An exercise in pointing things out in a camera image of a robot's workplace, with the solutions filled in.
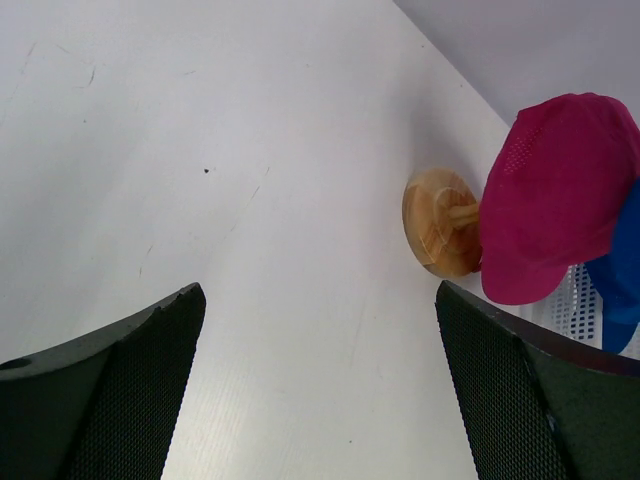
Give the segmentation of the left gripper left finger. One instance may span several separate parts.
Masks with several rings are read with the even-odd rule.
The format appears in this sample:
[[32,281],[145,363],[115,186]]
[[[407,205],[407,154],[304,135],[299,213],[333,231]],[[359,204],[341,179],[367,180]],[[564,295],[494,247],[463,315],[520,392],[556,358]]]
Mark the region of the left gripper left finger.
[[4,479],[159,479],[204,322],[197,283],[1,365]]

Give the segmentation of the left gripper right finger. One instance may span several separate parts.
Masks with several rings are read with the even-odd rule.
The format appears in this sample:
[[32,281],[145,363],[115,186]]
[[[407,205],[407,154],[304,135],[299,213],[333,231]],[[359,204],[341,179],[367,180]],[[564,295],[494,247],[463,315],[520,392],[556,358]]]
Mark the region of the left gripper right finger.
[[636,479],[639,363],[440,284],[441,340],[481,479]]

